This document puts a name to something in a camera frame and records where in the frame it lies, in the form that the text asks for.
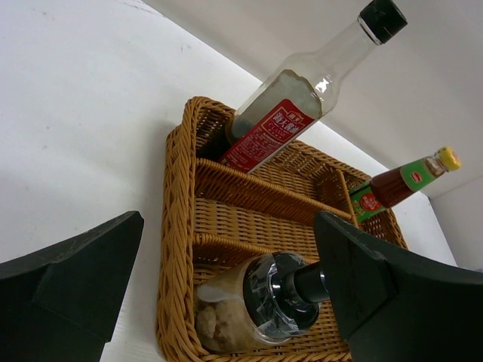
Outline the clear bottle red label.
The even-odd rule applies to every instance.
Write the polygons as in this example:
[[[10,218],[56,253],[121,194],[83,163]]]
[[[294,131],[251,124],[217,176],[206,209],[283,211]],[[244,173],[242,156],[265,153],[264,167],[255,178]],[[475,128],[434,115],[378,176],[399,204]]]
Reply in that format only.
[[[395,2],[372,1],[322,48],[290,55],[235,111],[216,161],[257,169],[331,112],[344,78],[407,24]]]

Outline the glass jar black grinder top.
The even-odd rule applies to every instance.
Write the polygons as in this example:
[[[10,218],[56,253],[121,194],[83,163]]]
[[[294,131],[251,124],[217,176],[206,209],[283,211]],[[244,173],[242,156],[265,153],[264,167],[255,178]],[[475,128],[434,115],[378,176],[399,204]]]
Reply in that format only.
[[[318,263],[267,253],[195,288],[195,330],[205,349],[220,354],[280,345],[306,333],[329,298]]]

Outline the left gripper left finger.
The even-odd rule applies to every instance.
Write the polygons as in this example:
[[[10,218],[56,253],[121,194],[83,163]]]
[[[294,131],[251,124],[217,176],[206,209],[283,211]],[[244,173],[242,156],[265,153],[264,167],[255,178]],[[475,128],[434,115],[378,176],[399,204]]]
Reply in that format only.
[[[144,220],[128,211],[1,264],[3,361],[99,361],[110,342]]]

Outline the red sauce bottle yellow cap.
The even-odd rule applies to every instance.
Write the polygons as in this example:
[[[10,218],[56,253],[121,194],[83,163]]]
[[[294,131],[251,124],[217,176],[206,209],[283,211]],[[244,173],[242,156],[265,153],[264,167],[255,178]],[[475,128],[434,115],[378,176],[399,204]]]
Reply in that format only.
[[[378,174],[349,192],[358,222],[400,204],[442,175],[459,170],[461,160],[450,147]]]

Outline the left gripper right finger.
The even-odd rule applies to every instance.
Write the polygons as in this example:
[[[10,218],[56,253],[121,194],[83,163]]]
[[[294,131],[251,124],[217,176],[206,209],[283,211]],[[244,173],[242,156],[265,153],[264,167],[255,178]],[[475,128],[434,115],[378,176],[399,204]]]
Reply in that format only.
[[[480,361],[482,275],[420,256],[320,212],[314,233],[354,361]]]

